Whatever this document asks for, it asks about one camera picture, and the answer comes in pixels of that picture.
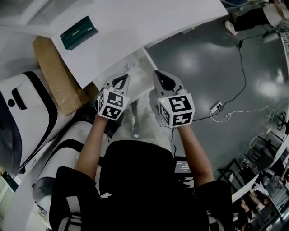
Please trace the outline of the person's black shirt torso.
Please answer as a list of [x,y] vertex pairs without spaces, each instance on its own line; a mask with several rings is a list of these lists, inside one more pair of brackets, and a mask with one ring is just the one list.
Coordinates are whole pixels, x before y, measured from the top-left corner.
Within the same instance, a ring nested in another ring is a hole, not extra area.
[[136,140],[112,142],[99,187],[72,168],[58,168],[52,231],[231,231],[231,187],[224,181],[189,190],[174,174],[172,153]]

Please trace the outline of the black chair frame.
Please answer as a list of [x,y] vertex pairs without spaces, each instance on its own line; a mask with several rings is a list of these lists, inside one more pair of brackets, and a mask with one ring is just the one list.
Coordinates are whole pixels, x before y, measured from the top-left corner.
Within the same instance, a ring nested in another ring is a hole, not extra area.
[[228,165],[218,169],[219,176],[217,181],[227,182],[231,187],[232,193],[235,193],[245,185],[241,177],[241,171],[245,167],[248,167],[247,163],[239,163],[234,158]]

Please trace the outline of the person's left forearm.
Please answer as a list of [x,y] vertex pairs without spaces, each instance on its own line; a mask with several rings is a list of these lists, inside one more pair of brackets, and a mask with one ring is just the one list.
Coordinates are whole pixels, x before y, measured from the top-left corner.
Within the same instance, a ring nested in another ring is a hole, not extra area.
[[95,181],[104,130],[107,122],[107,118],[101,117],[99,115],[95,116],[93,126],[85,141],[75,168],[77,171],[89,176],[93,181]]

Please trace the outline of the black tablet screen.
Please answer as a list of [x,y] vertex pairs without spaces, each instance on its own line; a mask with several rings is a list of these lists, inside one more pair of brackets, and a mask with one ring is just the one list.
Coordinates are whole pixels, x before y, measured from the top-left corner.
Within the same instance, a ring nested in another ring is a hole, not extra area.
[[183,160],[177,160],[174,172],[177,174],[191,174],[188,162]]

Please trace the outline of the person's right forearm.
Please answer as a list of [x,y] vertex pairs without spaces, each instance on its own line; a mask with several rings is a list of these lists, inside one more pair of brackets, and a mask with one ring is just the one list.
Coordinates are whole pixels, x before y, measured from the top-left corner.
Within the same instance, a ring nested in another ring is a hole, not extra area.
[[194,179],[194,186],[200,187],[214,181],[211,163],[191,126],[180,126],[177,129]]

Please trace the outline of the dark green box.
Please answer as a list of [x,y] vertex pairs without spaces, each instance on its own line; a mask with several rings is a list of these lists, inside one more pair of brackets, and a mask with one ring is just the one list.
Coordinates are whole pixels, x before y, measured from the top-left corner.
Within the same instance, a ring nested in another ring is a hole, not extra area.
[[89,16],[84,17],[60,35],[66,50],[73,50],[81,43],[97,34],[98,30],[93,25]]

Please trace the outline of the person's legs in beige trousers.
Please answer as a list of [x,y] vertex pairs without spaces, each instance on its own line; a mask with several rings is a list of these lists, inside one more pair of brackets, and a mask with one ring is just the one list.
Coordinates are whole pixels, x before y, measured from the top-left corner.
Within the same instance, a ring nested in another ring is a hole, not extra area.
[[161,130],[150,105],[149,93],[128,105],[123,112],[121,125],[112,136],[111,141],[134,140],[151,143],[172,151],[168,137]]

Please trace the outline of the white drawer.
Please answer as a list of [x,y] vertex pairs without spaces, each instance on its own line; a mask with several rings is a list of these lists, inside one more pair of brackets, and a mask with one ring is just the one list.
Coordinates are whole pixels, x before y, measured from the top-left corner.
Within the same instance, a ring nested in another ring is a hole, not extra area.
[[130,98],[130,103],[132,103],[154,89],[153,73],[155,70],[157,70],[157,67],[145,48],[142,47],[138,49],[112,65],[106,71],[101,73],[96,79],[94,79],[93,83],[100,90],[108,77],[114,74],[124,73],[126,69],[125,65],[127,63],[141,65],[147,74],[147,77],[144,79],[133,79],[130,77],[127,96]]

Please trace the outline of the brown cardboard box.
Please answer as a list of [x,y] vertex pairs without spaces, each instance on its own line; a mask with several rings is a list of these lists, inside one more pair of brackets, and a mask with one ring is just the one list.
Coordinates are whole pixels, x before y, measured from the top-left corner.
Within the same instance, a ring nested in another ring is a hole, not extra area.
[[50,38],[36,37],[33,48],[46,83],[66,116],[92,101],[99,93],[94,83],[83,89],[77,84]]

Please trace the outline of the white desk with hutch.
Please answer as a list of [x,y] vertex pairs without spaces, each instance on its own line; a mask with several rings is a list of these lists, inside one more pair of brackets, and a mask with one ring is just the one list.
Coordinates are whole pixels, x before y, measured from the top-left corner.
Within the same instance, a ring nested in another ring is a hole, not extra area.
[[[139,48],[227,13],[221,0],[0,0],[0,28],[50,38],[84,88]],[[65,49],[61,34],[85,17],[97,33]]]

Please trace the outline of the white board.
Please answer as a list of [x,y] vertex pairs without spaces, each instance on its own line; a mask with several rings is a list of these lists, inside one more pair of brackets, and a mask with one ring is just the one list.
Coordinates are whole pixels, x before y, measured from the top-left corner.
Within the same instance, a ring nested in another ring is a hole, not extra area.
[[240,199],[243,195],[252,189],[252,186],[255,184],[258,176],[259,175],[256,175],[252,180],[250,180],[247,184],[245,184],[241,189],[232,195],[232,203]]

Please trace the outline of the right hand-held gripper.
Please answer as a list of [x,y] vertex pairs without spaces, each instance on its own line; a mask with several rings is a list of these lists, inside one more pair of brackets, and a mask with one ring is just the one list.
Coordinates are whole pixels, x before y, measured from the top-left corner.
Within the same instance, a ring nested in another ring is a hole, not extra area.
[[159,113],[170,128],[190,125],[195,106],[190,93],[187,93],[181,80],[168,72],[155,70],[153,73],[156,94],[177,91],[172,96],[158,99]]

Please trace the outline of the white power strip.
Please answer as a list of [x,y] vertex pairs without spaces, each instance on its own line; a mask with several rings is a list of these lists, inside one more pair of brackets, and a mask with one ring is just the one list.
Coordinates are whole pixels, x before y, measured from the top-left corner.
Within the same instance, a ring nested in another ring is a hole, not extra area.
[[220,101],[216,102],[209,110],[210,114],[214,114],[217,111],[222,110],[222,103]]

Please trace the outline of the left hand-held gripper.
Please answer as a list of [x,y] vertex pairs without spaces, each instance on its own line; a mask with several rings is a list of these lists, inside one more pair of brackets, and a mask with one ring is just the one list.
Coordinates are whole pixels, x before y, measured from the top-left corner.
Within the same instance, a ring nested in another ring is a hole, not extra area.
[[129,75],[124,73],[108,77],[96,99],[96,112],[99,116],[110,120],[119,119],[130,100],[127,97],[129,82]]

